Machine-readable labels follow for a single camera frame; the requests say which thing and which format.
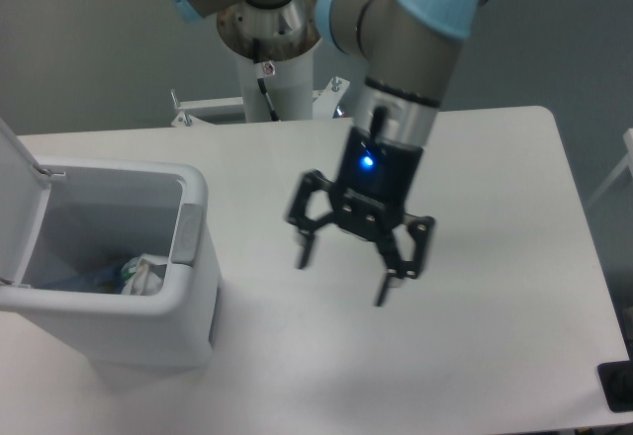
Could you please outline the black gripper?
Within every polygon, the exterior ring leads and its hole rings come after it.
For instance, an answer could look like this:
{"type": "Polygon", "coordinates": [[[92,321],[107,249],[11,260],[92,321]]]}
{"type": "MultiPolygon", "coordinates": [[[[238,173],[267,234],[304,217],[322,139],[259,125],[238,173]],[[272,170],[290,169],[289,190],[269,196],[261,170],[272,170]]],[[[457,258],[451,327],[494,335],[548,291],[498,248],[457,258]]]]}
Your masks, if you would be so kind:
{"type": "Polygon", "coordinates": [[[374,306],[383,306],[391,290],[406,280],[416,280],[425,269],[436,219],[405,215],[405,201],[423,149],[374,142],[365,130],[353,127],[344,147],[337,177],[332,183],[318,170],[304,173],[286,213],[294,226],[301,252],[296,268],[305,269],[317,240],[317,232],[332,223],[365,240],[376,242],[385,265],[374,306]],[[329,193],[329,211],[317,218],[308,216],[313,194],[329,193]],[[393,229],[402,224],[407,245],[393,229]]]}

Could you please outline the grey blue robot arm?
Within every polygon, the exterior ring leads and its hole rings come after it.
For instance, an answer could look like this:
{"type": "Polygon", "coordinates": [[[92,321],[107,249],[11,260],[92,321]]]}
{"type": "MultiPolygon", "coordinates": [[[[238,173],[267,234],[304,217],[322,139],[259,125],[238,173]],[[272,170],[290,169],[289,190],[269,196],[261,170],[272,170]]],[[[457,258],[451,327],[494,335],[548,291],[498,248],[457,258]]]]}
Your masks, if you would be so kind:
{"type": "Polygon", "coordinates": [[[364,59],[368,71],[337,176],[304,173],[287,213],[309,264],[317,232],[333,224],[377,247],[386,274],[376,297],[424,269],[432,217],[407,195],[477,9],[492,0],[172,0],[187,21],[215,17],[246,63],[250,122],[308,119],[312,80],[287,70],[319,43],[364,59]]]}

